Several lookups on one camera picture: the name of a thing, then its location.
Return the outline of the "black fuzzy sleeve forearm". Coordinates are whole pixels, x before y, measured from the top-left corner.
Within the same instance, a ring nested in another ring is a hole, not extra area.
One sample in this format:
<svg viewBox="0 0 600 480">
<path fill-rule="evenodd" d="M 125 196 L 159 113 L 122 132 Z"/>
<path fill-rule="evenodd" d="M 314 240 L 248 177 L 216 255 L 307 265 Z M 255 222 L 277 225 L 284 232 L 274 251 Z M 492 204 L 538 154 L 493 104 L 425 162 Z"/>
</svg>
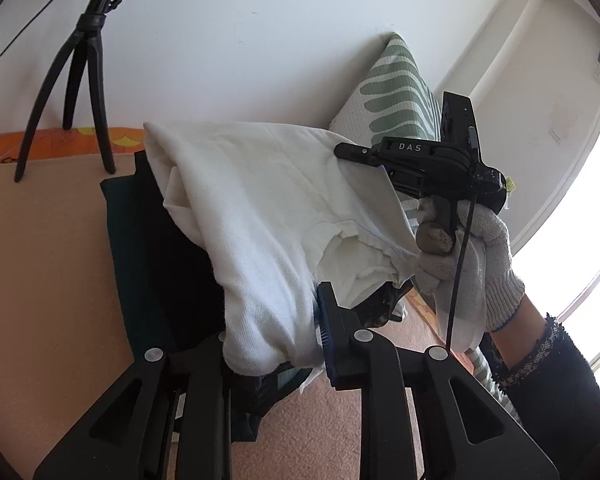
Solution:
<svg viewBox="0 0 600 480">
<path fill-rule="evenodd" d="M 482 345 L 521 426 L 559 475 L 600 479 L 600 387 L 564 326 L 522 298 Z"/>
</svg>

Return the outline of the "right hand grey knit glove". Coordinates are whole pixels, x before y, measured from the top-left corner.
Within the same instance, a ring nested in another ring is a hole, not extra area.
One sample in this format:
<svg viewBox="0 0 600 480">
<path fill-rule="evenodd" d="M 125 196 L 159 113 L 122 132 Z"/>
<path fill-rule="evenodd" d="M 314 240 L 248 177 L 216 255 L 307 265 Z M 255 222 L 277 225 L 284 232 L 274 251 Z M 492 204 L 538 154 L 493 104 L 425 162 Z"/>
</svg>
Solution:
<svg viewBox="0 0 600 480">
<path fill-rule="evenodd" d="M 457 215 L 452 240 L 436 222 L 434 200 L 419 201 L 415 283 L 434 300 L 440 334 L 450 330 L 451 349 L 464 352 L 514 317 L 524 282 L 512 269 L 509 232 L 500 217 L 468 200 L 457 204 Z"/>
</svg>

